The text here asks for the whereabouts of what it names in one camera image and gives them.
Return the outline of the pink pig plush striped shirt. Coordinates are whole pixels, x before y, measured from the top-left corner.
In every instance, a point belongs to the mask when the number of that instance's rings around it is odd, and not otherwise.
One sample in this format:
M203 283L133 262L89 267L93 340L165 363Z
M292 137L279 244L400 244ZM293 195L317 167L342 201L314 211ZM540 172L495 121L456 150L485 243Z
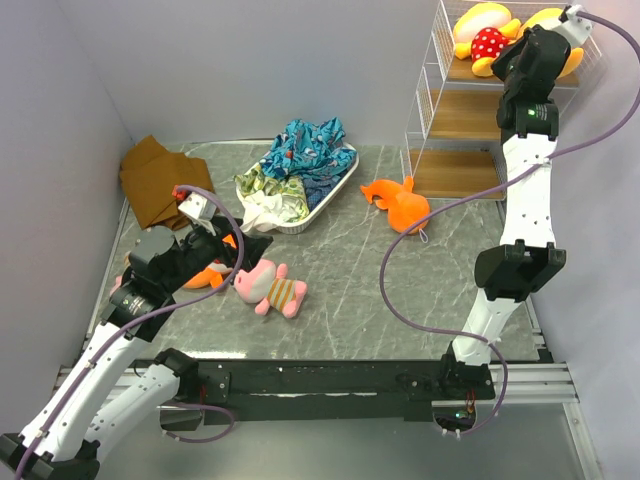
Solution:
M233 286L245 303L254 305L256 314L266 316L275 309L285 318L292 319L301 308L308 286L287 275L286 264L261 259L250 271L240 270Z

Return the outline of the yellow plush red dotted dress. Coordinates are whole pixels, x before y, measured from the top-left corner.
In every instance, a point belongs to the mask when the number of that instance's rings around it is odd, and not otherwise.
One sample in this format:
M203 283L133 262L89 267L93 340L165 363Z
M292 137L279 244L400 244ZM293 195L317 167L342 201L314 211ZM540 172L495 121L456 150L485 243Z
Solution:
M524 32L528 28L533 28L535 25L539 25L546 30L551 30L560 24L559 17L562 13L563 8L545 8L538 11L520 26L516 39L520 40ZM582 47L572 48L559 78L571 74L580 65L583 56L584 49Z

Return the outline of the orange fox plush toy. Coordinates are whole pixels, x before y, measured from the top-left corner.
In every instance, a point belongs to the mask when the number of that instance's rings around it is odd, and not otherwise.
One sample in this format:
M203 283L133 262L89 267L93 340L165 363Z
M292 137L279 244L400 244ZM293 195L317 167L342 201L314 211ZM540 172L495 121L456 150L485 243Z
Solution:
M231 267L218 261L209 264L203 271L196 274L183 287L189 290L197 290L205 287L217 288L232 271Z

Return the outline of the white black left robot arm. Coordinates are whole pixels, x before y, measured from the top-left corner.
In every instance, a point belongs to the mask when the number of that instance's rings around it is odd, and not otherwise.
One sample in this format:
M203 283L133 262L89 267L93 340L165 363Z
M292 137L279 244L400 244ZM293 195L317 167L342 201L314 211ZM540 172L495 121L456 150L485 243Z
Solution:
M120 285L63 384L19 433L1 437L1 460L18 479L93 479L107 450L137 413L199 389L198 364L175 349L162 352L141 380L106 400L125 370L180 305L174 294L212 263L230 273L255 266L270 236L248 236L235 220L195 221L183 239L166 227L139 234Z

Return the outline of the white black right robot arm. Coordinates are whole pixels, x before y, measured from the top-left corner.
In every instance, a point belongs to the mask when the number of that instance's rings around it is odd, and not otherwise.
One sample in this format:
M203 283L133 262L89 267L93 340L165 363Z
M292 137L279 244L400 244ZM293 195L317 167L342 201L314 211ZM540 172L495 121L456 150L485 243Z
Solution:
M528 296L566 263L550 219L550 156L559 135L559 111L550 94L569 53L564 36L534 26L492 66L504 83L496 122L510 184L506 216L498 246L476 259L476 299L461 334L442 358L437 382L449 398L490 385L492 344Z

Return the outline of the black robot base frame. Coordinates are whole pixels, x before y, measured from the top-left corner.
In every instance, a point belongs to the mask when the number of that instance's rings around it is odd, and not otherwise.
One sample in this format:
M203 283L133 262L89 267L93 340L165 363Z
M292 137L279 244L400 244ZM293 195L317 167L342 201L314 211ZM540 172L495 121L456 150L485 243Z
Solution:
M238 420L402 418L426 422L458 408L573 403L566 366L498 363L466 366L441 360L171 360L172 401L230 410Z

